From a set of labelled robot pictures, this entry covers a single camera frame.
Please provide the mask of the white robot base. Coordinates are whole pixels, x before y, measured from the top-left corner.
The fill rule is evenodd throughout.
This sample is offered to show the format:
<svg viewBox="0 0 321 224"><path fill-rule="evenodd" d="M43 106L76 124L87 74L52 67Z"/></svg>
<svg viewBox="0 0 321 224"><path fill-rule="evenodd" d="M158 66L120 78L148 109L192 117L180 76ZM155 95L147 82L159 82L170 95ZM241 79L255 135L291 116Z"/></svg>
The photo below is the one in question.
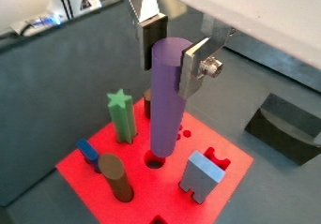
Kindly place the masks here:
<svg viewBox="0 0 321 224"><path fill-rule="evenodd" d="M102 7L99 0L49 0L48 12L60 20L71 20Z"/></svg>

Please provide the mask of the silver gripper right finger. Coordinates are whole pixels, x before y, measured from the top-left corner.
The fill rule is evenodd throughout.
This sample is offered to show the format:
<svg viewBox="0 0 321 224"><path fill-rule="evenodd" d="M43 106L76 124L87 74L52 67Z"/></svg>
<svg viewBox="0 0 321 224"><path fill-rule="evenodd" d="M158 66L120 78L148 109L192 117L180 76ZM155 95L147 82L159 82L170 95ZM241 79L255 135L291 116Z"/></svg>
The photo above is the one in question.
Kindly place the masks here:
<svg viewBox="0 0 321 224"><path fill-rule="evenodd" d="M183 50L182 54L178 95L183 99L188 99L198 91L203 78L217 77L223 67L214 54L226 45L231 27L205 14L201 31L205 36Z"/></svg>

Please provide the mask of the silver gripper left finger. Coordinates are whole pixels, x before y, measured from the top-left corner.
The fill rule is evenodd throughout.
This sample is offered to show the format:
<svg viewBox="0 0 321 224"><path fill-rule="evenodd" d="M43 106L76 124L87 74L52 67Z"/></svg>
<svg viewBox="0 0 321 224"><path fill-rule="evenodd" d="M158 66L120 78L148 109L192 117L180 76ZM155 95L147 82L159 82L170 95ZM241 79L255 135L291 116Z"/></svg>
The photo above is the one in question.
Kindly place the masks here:
<svg viewBox="0 0 321 224"><path fill-rule="evenodd" d="M139 40L140 67L151 69L151 47L167 36L168 16L159 10L156 0L124 0Z"/></svg>

